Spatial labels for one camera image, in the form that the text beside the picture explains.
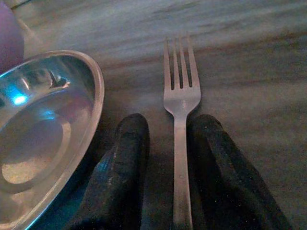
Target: fork handle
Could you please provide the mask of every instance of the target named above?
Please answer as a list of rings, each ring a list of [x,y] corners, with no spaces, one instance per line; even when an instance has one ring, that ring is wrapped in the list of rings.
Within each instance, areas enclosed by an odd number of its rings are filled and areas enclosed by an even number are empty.
[[[192,230],[186,117],[174,118],[174,137],[174,201],[172,230]]]

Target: plate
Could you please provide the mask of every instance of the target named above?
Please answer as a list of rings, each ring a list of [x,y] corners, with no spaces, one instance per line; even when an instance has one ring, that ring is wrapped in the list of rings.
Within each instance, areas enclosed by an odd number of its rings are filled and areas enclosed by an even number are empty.
[[[99,65],[51,51],[0,75],[0,230],[26,229],[83,159],[104,100]]]

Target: metal fork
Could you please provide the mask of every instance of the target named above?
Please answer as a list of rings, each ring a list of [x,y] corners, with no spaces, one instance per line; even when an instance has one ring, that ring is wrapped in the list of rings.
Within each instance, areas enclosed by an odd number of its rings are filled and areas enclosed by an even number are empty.
[[[197,73],[193,48],[187,35],[191,83],[184,58],[182,39],[179,37],[179,50],[182,70],[180,87],[179,68],[177,61],[176,39],[173,41],[174,56],[174,87],[171,87],[169,66],[168,40],[164,45],[164,107],[174,117],[174,201],[172,230],[193,229],[191,201],[189,191],[189,173],[187,158],[187,117],[201,101],[200,81]]]

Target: purple object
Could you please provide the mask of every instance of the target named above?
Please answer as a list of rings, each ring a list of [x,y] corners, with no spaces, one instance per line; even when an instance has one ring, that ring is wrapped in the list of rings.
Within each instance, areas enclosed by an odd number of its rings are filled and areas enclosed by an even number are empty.
[[[24,39],[9,7],[0,0],[0,74],[22,62]]]

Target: table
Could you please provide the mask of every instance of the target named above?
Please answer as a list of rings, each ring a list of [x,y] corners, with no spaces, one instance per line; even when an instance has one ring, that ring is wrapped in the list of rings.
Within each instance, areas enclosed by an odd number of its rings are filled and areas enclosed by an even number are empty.
[[[101,148],[143,114],[151,152],[142,230],[172,218],[173,123],[163,107],[163,42],[189,31],[202,100],[259,170],[295,229],[307,229],[307,1],[31,0],[14,9],[25,57],[54,49],[92,56],[106,99]]]

